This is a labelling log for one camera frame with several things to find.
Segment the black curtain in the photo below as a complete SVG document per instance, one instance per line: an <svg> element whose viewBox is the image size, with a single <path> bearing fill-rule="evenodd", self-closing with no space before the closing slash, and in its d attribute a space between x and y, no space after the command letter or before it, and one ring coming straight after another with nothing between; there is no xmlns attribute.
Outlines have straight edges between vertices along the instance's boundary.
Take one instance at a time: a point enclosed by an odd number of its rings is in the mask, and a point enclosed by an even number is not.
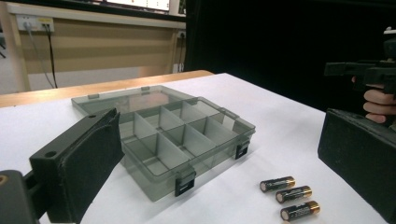
<svg viewBox="0 0 396 224"><path fill-rule="evenodd" d="M384 59L391 1L187 0L185 71L229 73L325 111L363 114L351 77L325 63Z"/></svg>

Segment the hand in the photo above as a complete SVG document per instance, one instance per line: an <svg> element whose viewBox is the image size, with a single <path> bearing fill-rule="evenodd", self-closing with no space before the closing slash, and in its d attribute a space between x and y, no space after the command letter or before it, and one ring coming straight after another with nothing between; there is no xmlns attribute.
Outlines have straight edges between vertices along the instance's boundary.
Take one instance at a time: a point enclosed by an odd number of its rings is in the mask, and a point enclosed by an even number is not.
<svg viewBox="0 0 396 224"><path fill-rule="evenodd" d="M383 89L383 85L368 85L378 89ZM369 112L366 115L367 119L370 119L377 123L384 123L387 121L388 115L396 115L396 100L393 99L393 94L385 94L381 90L368 90L364 93L364 99L367 101L363 105L363 109Z"/></svg>

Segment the plastic organizer box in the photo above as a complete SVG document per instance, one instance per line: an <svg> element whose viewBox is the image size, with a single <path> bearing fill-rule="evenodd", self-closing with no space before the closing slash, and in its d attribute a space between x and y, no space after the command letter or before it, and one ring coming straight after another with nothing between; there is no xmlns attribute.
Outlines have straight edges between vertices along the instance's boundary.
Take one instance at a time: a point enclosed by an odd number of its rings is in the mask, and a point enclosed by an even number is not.
<svg viewBox="0 0 396 224"><path fill-rule="evenodd" d="M152 200L194 186L195 178L248 152L255 126L203 97L164 86L72 99L85 114L116 107L121 164Z"/></svg>

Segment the white table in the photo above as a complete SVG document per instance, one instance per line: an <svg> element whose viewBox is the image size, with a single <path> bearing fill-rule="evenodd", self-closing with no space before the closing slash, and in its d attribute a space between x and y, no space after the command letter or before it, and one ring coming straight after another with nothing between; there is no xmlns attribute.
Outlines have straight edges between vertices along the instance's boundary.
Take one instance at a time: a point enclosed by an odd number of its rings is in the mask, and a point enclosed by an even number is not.
<svg viewBox="0 0 396 224"><path fill-rule="evenodd" d="M221 164L195 180L195 187L153 203L118 164L85 214L87 223L285 223L279 212L307 201L317 215L292 223L380 224L385 220L340 176L318 158L325 113L228 74L163 83L203 96L256 125L248 154L231 168ZM0 108L0 170L30 170L29 157L74 125L83 115L70 99ZM292 175L309 198L280 204L260 182ZM50 223L47 215L40 223Z"/></svg>

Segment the aa battery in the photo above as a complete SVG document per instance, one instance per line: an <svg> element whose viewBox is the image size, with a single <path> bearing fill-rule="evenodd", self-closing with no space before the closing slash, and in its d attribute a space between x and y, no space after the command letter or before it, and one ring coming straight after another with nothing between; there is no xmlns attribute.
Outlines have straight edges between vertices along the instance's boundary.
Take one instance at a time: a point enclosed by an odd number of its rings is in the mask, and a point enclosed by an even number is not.
<svg viewBox="0 0 396 224"><path fill-rule="evenodd" d="M314 215L320 211L320 206L317 202L311 201L290 206L280 210L280 216L285 221L293 221L300 217Z"/></svg>
<svg viewBox="0 0 396 224"><path fill-rule="evenodd" d="M279 203L292 201L300 198L306 198L312 195L312 190L308 186L302 186L294 189L284 189L276 193L276 200Z"/></svg>
<svg viewBox="0 0 396 224"><path fill-rule="evenodd" d="M260 183L260 189L262 192L267 192L276 189L285 189L293 187L295 180L292 176L285 176L278 179L264 180Z"/></svg>

